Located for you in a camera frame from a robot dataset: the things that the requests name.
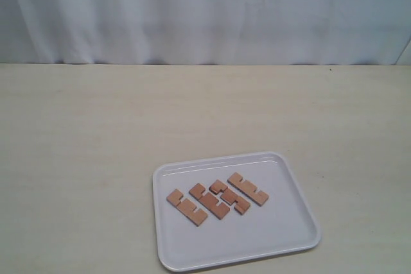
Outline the white plastic tray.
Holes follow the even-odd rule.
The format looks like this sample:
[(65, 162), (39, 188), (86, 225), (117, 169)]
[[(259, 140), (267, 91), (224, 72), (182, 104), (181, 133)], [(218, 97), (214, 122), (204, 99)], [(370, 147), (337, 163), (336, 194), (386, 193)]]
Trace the white plastic tray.
[[(263, 206), (254, 203), (227, 179), (239, 173), (269, 195)], [(197, 183), (209, 187), (220, 180), (250, 203), (240, 215), (221, 194), (213, 194), (230, 212), (221, 220), (210, 213), (189, 190)], [(277, 153), (259, 152), (228, 157), (176, 162), (153, 174), (153, 206), (157, 252), (170, 271), (214, 268), (300, 252), (316, 247), (321, 239), (318, 223), (287, 163)], [(208, 218), (196, 227), (166, 197), (175, 189)]]

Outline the white curtain backdrop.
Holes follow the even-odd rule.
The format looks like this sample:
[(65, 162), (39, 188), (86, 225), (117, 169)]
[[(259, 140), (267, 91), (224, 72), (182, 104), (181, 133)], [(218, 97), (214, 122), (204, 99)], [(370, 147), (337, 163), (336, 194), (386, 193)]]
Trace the white curtain backdrop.
[(408, 65), (410, 0), (1, 0), (1, 61)]

